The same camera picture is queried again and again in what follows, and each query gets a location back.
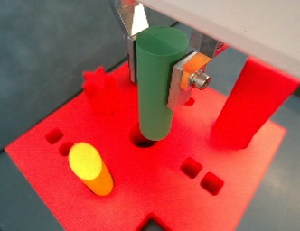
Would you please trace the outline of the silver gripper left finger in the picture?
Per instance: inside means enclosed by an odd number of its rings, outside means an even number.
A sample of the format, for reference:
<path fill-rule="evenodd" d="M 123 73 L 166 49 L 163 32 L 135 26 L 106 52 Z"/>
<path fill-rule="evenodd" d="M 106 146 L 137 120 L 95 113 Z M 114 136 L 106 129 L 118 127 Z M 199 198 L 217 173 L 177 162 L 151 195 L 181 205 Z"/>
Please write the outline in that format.
<path fill-rule="evenodd" d="M 137 82 L 137 59 L 135 59 L 135 38 L 141 31 L 149 27 L 143 4 L 137 0 L 107 0 L 119 28 L 123 40 L 127 44 L 127 58 L 130 67 L 130 80 Z"/>

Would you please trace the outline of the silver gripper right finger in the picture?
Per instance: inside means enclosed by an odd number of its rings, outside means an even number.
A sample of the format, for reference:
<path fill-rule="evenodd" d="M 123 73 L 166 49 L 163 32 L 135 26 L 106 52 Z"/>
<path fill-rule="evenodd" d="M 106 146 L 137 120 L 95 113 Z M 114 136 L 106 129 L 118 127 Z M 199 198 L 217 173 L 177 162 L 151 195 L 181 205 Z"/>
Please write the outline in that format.
<path fill-rule="evenodd" d="M 190 46 L 194 48 L 171 69 L 167 108 L 174 110 L 190 99 L 193 89 L 203 90 L 210 83 L 206 65 L 223 52 L 228 45 L 206 34 L 191 30 Z"/>

